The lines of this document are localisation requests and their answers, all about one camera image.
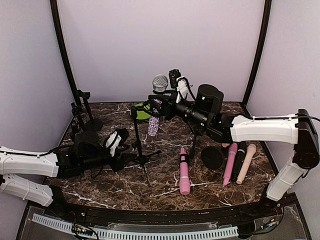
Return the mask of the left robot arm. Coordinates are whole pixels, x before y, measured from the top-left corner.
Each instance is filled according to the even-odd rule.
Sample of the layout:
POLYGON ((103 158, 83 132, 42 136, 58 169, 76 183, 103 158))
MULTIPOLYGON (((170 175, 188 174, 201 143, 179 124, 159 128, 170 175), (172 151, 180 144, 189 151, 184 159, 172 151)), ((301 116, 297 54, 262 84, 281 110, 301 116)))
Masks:
POLYGON ((129 136, 125 128, 116 129, 103 145, 93 131, 77 133, 72 145, 56 147, 48 152, 18 151, 0 148, 0 191, 49 207, 60 218, 71 213, 59 187, 38 184, 22 175, 38 175, 69 179, 86 170, 109 165, 114 172, 122 170, 137 155, 127 153, 129 136))

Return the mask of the black microphone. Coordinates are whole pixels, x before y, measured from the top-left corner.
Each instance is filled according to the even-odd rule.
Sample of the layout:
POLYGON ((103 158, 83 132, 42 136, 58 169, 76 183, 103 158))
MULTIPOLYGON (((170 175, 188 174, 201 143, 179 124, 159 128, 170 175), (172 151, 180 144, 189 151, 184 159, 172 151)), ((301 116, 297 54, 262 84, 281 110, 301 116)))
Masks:
POLYGON ((247 153, 247 143, 245 141, 242 141, 238 144, 237 153, 235 156, 231 178, 230 178, 231 182, 235 183, 237 181, 238 175, 240 173, 243 162, 245 160, 246 153, 247 153))

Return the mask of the black round-base mic stand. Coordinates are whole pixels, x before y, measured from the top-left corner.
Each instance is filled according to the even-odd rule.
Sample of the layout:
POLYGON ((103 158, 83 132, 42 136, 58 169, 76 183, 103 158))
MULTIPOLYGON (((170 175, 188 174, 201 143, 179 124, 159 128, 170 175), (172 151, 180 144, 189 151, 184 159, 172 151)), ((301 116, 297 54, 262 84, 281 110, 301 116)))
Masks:
POLYGON ((103 127, 103 122, 98 118, 93 118, 92 111, 88 102, 91 97, 91 93, 77 90, 76 94, 78 97, 82 98, 84 107, 89 117, 89 120, 84 124, 85 131, 98 132, 103 127))

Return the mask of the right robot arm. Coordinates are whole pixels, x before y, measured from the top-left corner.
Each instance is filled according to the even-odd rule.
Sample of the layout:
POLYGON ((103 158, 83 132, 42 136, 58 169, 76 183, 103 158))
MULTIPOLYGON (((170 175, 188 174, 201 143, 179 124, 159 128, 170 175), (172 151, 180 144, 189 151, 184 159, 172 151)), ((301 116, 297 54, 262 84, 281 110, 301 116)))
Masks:
POLYGON ((198 125, 217 143, 245 141, 282 142, 293 145, 294 155, 288 160, 266 189, 266 198, 255 205, 255 213, 266 217, 284 193, 320 162, 318 133, 314 118, 305 109, 283 116, 245 116, 221 113, 224 94, 216 87, 202 84, 194 102, 185 99, 179 89, 164 94, 151 94, 147 104, 150 115, 170 120, 179 116, 198 125))

